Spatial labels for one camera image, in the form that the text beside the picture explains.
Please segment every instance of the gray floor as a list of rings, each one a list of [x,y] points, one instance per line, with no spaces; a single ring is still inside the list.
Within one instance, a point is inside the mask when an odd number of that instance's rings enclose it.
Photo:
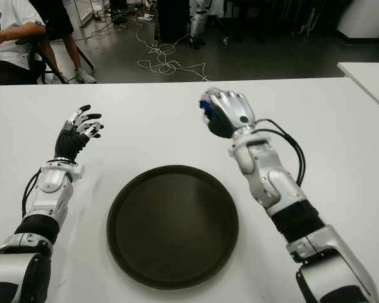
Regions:
[[[74,6],[69,4],[66,7],[77,40],[111,23],[109,18],[105,22],[91,20],[80,28]],[[102,39],[77,41],[95,63],[97,69],[93,75],[98,83],[200,81],[199,76],[188,71],[176,71],[166,76],[139,67],[136,64],[139,60],[151,60],[157,64],[155,55],[149,54],[135,36],[138,33],[141,39],[151,44],[153,26],[139,26],[129,20],[127,27]],[[258,44],[252,33],[245,33],[242,44],[232,40],[223,46],[221,31],[217,26],[209,25],[205,40],[207,46],[200,50],[191,49],[187,41],[178,43],[176,53],[167,60],[179,61],[183,66],[205,62],[205,75],[214,81],[337,77],[343,75],[336,66],[339,61],[379,62],[377,45],[345,44],[329,35],[268,37],[266,44]],[[53,48],[64,74],[73,77],[73,67],[62,43],[54,42]]]

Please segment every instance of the white t-shirt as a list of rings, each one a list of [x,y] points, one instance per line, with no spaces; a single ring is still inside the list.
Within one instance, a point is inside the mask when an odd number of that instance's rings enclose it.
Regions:
[[[39,25],[44,24],[28,0],[0,0],[0,30],[19,27],[27,22],[34,22]],[[0,44],[0,61],[8,61],[29,69],[29,45],[16,45],[15,42],[5,41]]]

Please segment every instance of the robotic arm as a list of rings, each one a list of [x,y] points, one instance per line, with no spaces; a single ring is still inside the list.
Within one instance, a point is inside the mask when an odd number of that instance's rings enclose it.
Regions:
[[[321,220],[268,138],[259,134],[246,97],[212,88],[202,96],[200,107],[213,134],[233,139],[229,153],[252,196],[286,238],[293,260],[302,263],[296,280],[306,302],[379,302],[369,273],[335,229]]]
[[[34,175],[38,183],[30,190],[35,192],[35,199],[27,214],[28,195],[24,194],[21,224],[0,248],[0,303],[46,300],[53,245],[68,213],[72,182],[83,175],[83,167],[75,158],[91,138],[100,137],[98,132],[103,128],[99,122],[86,122],[101,117],[83,115],[88,109],[89,105],[81,107],[65,122],[54,159],[43,164]]]

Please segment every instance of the white tabletop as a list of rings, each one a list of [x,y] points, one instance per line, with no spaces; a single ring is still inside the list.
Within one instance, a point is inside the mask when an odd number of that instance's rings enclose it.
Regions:
[[[212,85],[245,93],[256,117],[275,119],[299,141],[307,161],[302,188],[379,289],[379,106],[349,78],[1,87],[0,244],[19,224],[25,184],[52,156],[65,118],[83,104],[104,115],[102,139],[78,156],[87,173],[75,186],[55,246],[48,302],[303,301],[295,280],[299,265],[229,158],[230,140],[202,123],[197,101]],[[295,175],[292,148],[281,138],[272,144]],[[116,266],[105,236],[117,193],[136,175],[169,164],[218,178],[236,203],[240,224],[226,267],[203,285],[177,292],[134,282]]]
[[[379,104],[379,63],[340,62],[337,66]]]

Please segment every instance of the black round tray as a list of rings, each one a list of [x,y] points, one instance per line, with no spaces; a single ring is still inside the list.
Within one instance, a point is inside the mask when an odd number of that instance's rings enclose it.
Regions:
[[[107,221],[116,263],[136,281],[167,290],[215,275],[237,236],[237,211],[225,187],[181,165],[135,177],[116,197]]]

